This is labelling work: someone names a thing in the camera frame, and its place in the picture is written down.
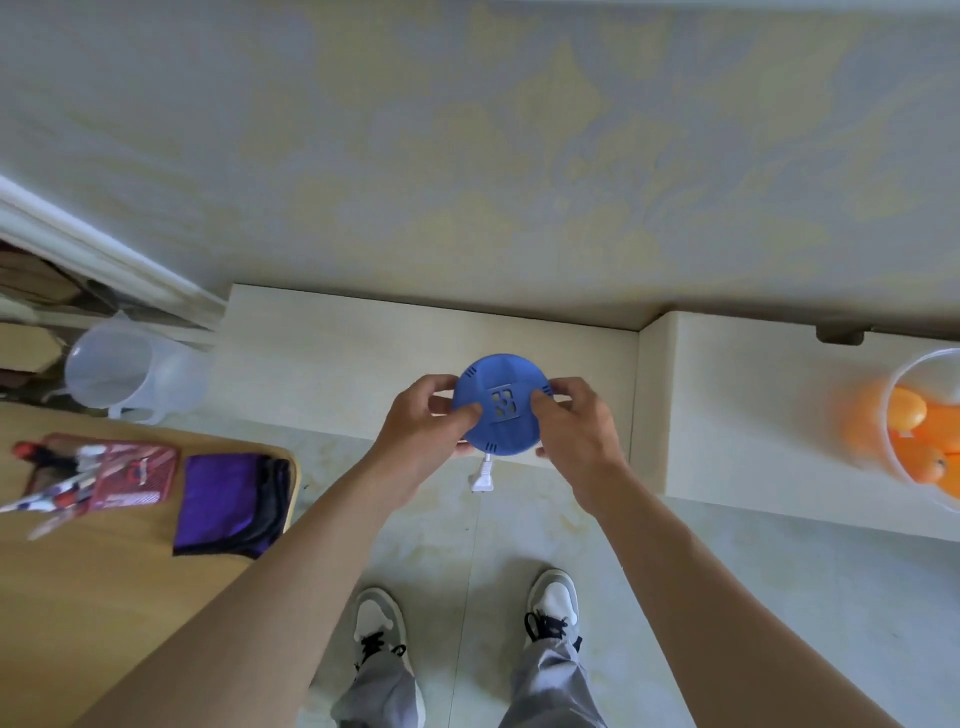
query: blue plastic case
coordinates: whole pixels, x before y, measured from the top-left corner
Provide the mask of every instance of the blue plastic case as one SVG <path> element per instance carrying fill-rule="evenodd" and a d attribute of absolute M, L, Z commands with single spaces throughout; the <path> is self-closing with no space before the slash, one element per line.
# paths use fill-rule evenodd
<path fill-rule="evenodd" d="M 536 445 L 540 423 L 530 410 L 535 389 L 553 396 L 543 372 L 522 356 L 495 353 L 470 364 L 453 389 L 455 408 L 476 401 L 483 405 L 467 442 L 491 455 L 516 455 Z"/>

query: tile floor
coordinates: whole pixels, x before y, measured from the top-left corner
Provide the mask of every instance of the tile floor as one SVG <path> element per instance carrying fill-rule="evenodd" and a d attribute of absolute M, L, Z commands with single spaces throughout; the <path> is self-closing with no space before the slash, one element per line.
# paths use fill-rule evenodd
<path fill-rule="evenodd" d="M 302 513 L 370 443 L 194 414 L 166 426 L 271 443 L 303 468 Z M 523 644 L 526 592 L 547 565 L 570 572 L 584 661 L 613 726 L 692 726 L 677 685 L 596 523 L 560 477 L 451 462 L 387 522 L 358 589 L 394 594 L 407 620 L 427 726 L 493 728 Z M 671 500 L 670 506 L 779 617 L 906 726 L 960 725 L 960 544 Z M 353 677 L 341 617 L 298 726 L 328 726 Z"/>

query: person's left hand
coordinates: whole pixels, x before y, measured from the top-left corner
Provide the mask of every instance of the person's left hand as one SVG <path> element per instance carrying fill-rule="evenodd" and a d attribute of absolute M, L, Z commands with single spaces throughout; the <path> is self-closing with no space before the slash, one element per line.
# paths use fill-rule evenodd
<path fill-rule="evenodd" d="M 437 395 L 456 383 L 455 375 L 425 375 L 400 392 L 361 461 L 390 482 L 395 508 L 405 505 L 451 455 L 474 452 L 462 440 L 479 422 L 483 407 L 474 403 L 453 410 L 449 398 Z"/>

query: black shoelace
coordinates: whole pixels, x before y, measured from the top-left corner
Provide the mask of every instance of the black shoelace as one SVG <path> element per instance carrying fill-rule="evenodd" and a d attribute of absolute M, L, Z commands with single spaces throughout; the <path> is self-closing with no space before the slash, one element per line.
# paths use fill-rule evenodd
<path fill-rule="evenodd" d="M 360 665 L 363 665 L 367 662 L 373 655 L 383 649 L 386 643 L 383 642 L 383 631 L 380 632 L 371 632 L 366 637 L 360 640 L 360 646 L 363 647 L 363 660 L 360 661 Z M 407 653 L 406 644 L 398 644 L 392 650 L 397 657 L 403 657 Z M 354 665 L 357 669 L 360 669 L 360 665 Z"/>
<path fill-rule="evenodd" d="M 531 618 L 533 619 L 533 626 L 530 624 Z M 569 625 L 566 623 L 566 619 L 554 619 L 543 612 L 527 612 L 523 616 L 523 626 L 527 628 L 530 639 L 536 642 L 537 640 L 565 639 L 566 628 Z M 577 641 L 573 643 L 573 648 L 577 652 L 580 651 L 580 645 L 583 641 L 584 638 L 578 637 Z"/>

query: person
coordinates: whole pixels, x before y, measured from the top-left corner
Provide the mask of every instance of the person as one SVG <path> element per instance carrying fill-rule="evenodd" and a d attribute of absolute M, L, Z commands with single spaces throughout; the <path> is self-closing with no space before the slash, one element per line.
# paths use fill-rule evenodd
<path fill-rule="evenodd" d="M 370 451 L 266 554 L 97 701 L 78 726 L 293 725 L 330 633 L 387 518 L 451 455 L 474 404 L 450 409 L 428 375 L 400 393 Z M 632 474 L 610 409 L 582 379 L 535 391 L 549 457 L 610 541 L 699 728 L 897 726 L 791 632 Z M 602 726 L 580 663 L 576 590 L 560 570 L 533 585 L 513 699 L 501 726 Z M 358 597 L 358 671 L 341 726 L 424 723 L 403 617 L 383 590 Z"/>

